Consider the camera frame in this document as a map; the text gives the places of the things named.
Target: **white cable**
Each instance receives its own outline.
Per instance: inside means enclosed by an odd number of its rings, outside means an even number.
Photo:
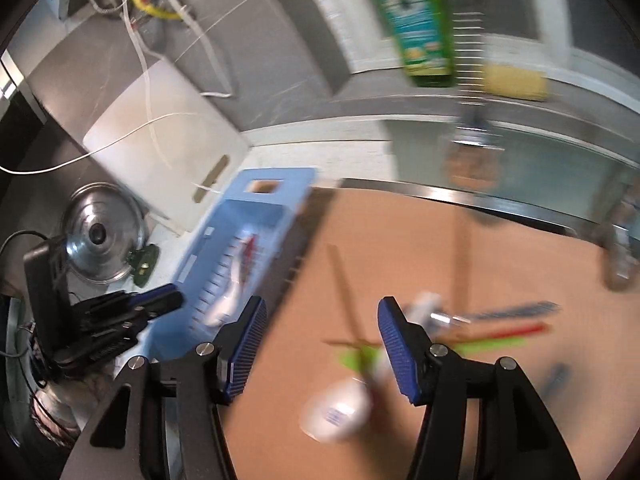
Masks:
[[[166,167],[168,167],[170,170],[180,174],[180,172],[178,172],[167,160],[167,158],[164,156],[164,152],[162,151],[162,149],[160,148],[160,144],[158,143],[158,136],[156,135],[156,129],[154,128],[153,121],[152,121],[153,110],[151,106],[151,78],[149,77],[149,74],[148,74],[149,66],[146,63],[145,54],[142,52],[142,47],[140,45],[140,42],[138,41],[138,38],[140,37],[140,35],[136,35],[135,31],[133,30],[133,27],[131,26],[131,20],[129,19],[129,7],[127,6],[122,7],[122,15],[123,15],[122,20],[124,21],[124,25],[127,28],[127,32],[129,33],[131,43],[133,43],[133,47],[136,50],[136,54],[138,54],[138,59],[140,60],[140,66],[142,67],[142,76],[145,81],[146,118],[148,119],[149,132],[151,133],[151,141],[153,143],[154,148],[156,149],[156,152],[158,153],[158,156],[160,157],[160,160],[162,160],[162,163]],[[195,186],[199,189],[202,189],[204,191],[211,191],[213,193],[220,193],[219,191],[216,191],[215,189],[212,189],[210,187],[192,182],[191,180],[186,178],[183,174],[180,174],[180,176],[184,178],[187,182],[189,182],[192,186]]]
[[[196,20],[194,20],[189,13],[184,10],[184,7],[180,4],[178,0],[169,0],[169,3],[174,8],[175,12],[177,12],[184,23],[193,31],[193,33],[197,37],[197,41],[202,43],[202,47],[204,48],[204,52],[207,54],[209,58],[209,62],[211,63],[211,67],[213,71],[216,73],[216,76],[220,79],[223,88],[225,89],[225,94],[220,92],[202,92],[200,95],[208,96],[208,97],[219,97],[219,98],[228,98],[234,96],[234,91],[229,82],[229,79],[226,77],[224,70],[220,66],[218,62],[218,58],[216,57],[216,53],[213,51],[213,46],[209,41],[209,38],[204,33],[200,25]]]
[[[2,166],[0,166],[0,171],[4,171],[5,173],[9,173],[12,175],[38,175],[38,174],[43,174],[43,173],[50,173],[51,171],[56,171],[59,170],[60,168],[64,168],[65,166],[69,166],[70,164],[73,164],[75,162],[79,162],[80,160],[83,160],[84,158],[87,158],[88,156],[92,156],[95,155],[96,153],[101,152],[102,150],[106,150],[107,148],[110,148],[111,146],[113,146],[114,144],[116,144],[117,142],[120,142],[121,140],[126,139],[127,137],[129,137],[130,135],[133,135],[135,132],[140,131],[142,128],[145,128],[146,126],[149,126],[152,123],[156,123],[162,119],[166,119],[167,117],[173,117],[176,115],[186,115],[186,116],[195,116],[195,117],[199,117],[200,114],[197,113],[193,113],[193,112],[172,112],[170,114],[165,114],[165,115],[161,115],[159,117],[156,117],[155,119],[151,119],[150,121],[147,121],[144,124],[141,124],[140,126],[138,126],[136,129],[131,130],[128,134],[124,134],[123,136],[117,138],[116,140],[110,142],[109,144],[98,148],[97,150],[93,150],[90,153],[86,153],[84,155],[78,156],[77,158],[73,158],[72,160],[68,160],[66,162],[63,162],[62,164],[59,164],[57,166],[54,166],[53,168],[47,168],[46,170],[35,170],[35,171],[13,171],[13,170],[8,170],[7,168],[3,168]]]
[[[172,64],[171,61],[169,61],[167,56],[165,56],[164,54],[160,54],[155,50],[151,50],[145,43],[145,40],[142,37],[142,34],[140,34],[138,30],[134,30],[133,32],[135,33],[136,38],[138,38],[138,41],[140,42],[140,47],[142,47],[142,52],[144,52],[148,56],[152,56],[152,57],[155,57],[156,59],[162,60],[165,63]],[[219,97],[219,94],[217,94],[216,92],[200,92],[200,95],[203,97]]]

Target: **green dish soap bottle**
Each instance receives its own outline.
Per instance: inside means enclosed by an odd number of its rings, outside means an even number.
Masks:
[[[451,20],[446,0],[379,0],[417,86],[454,84]]]

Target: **black cable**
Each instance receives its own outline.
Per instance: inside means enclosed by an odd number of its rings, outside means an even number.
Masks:
[[[22,378],[24,379],[24,383],[27,385],[27,388],[29,389],[29,391],[31,393],[31,397],[33,397],[33,399],[38,403],[38,406],[44,412],[44,414],[47,415],[49,420],[51,422],[53,422],[57,427],[59,427],[60,431],[62,431],[65,434],[65,436],[69,439],[70,444],[74,444],[76,442],[76,440],[73,438],[71,433],[69,433],[66,428],[64,428],[55,418],[53,418],[53,416],[42,405],[42,403],[40,402],[40,399],[36,396],[36,393],[33,391],[33,388],[31,387],[31,383],[27,379],[27,374],[24,372],[24,367],[22,366],[22,361],[20,361],[20,359],[18,359],[18,364],[20,365],[20,373],[22,374]]]
[[[26,325],[20,325],[20,326],[18,327],[18,330],[24,330],[25,332],[27,332],[27,333],[29,333],[31,336],[33,336],[33,330],[34,330],[34,327],[35,327],[35,323],[34,323],[34,322],[32,322],[30,325],[31,325],[31,326],[28,326],[28,325],[27,325],[27,326],[26,326]],[[33,361],[33,360],[32,360],[32,361],[31,361],[31,366],[35,365],[37,362],[38,362],[38,361]],[[38,370],[38,373],[39,373],[41,376],[44,376],[44,375],[42,374],[42,371],[41,371],[41,370]],[[47,387],[47,381],[46,381],[46,380],[44,380],[44,379],[42,379],[42,380],[37,380],[37,378],[36,378],[36,377],[33,377],[33,373],[31,373],[31,377],[33,378],[33,380],[35,381],[35,383],[38,385],[38,387],[39,387],[39,388],[46,388],[46,387]]]
[[[0,256],[2,256],[2,253],[4,252],[4,249],[6,248],[7,244],[13,240],[14,238],[21,236],[21,235],[33,235],[33,236],[37,236],[39,238],[42,238],[43,240],[49,240],[49,238],[47,238],[44,234],[39,233],[37,231],[31,231],[28,229],[24,229],[22,231],[16,231],[15,233],[13,233],[12,235],[9,235],[9,237],[4,241],[4,243],[0,246]]]
[[[43,240],[48,240],[48,238],[42,234],[39,233],[37,231],[31,231],[31,230],[22,230],[22,231],[16,231],[15,233],[13,233],[12,235],[10,235],[2,244],[2,246],[0,246],[0,256],[2,256],[2,253],[4,253],[4,249],[7,247],[7,244],[13,240],[14,238],[17,238],[18,236],[21,235],[33,235],[33,236],[37,236],[42,238]],[[25,348],[22,352],[18,353],[18,354],[7,354],[6,352],[3,352],[0,350],[0,356],[2,357],[7,357],[7,358],[11,358],[11,359],[19,359],[20,357],[22,357],[23,355],[25,355],[27,353],[28,350],[28,346],[27,348]]]
[[[22,230],[22,231],[16,231],[15,233],[11,234],[2,244],[2,246],[0,246],[0,256],[2,256],[2,253],[4,252],[5,248],[7,247],[8,243],[13,240],[14,238],[17,238],[18,236],[21,235],[33,235],[33,236],[37,236],[39,238],[42,238],[43,240],[48,240],[48,238],[42,234],[39,233],[38,231],[32,231],[32,230]],[[33,397],[33,399],[38,403],[40,409],[42,410],[42,412],[47,415],[47,417],[49,418],[49,420],[51,420],[57,427],[60,428],[60,431],[62,431],[65,436],[69,439],[69,441],[71,443],[74,443],[76,440],[73,438],[73,436],[71,435],[71,433],[69,433],[66,428],[63,428],[62,425],[55,419],[53,418],[53,416],[51,416],[51,414],[47,411],[47,409],[42,405],[42,403],[40,402],[40,399],[36,396],[36,393],[33,391],[33,388],[31,387],[31,383],[29,382],[29,380],[27,379],[27,374],[24,371],[24,367],[22,366],[22,361],[20,361],[20,357],[22,357],[26,351],[28,350],[28,346],[27,348],[24,349],[23,352],[21,352],[20,354],[16,354],[16,355],[10,355],[10,354],[5,354],[4,352],[0,352],[0,354],[4,355],[5,357],[15,357],[18,358],[18,366],[20,367],[20,373],[22,374],[22,378],[24,379],[24,383],[27,385],[27,388],[29,389],[30,393],[31,393],[31,397]]]

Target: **blue gripper pad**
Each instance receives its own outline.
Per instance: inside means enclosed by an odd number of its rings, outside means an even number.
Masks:
[[[410,325],[394,298],[383,298],[378,303],[378,329],[389,355],[400,393],[415,404],[420,399],[418,364],[407,342],[405,328]]]
[[[240,319],[223,326],[213,340],[213,345],[220,348],[218,381],[228,403],[244,391],[267,321],[264,300],[252,296]]]

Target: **white cutting board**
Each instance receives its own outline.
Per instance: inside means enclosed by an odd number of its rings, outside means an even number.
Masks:
[[[212,170],[225,160],[226,167],[216,183],[205,184],[215,190],[223,189],[236,173],[249,146],[172,65],[159,61],[148,74],[154,118],[172,112],[198,114],[172,116],[154,123],[158,144],[175,169],[169,169],[158,155],[149,127],[97,153],[94,158],[151,210],[191,231],[216,199],[215,193],[206,192],[197,203],[198,188],[191,182],[205,183]],[[107,108],[82,143],[91,152],[147,120],[145,83],[140,76]]]

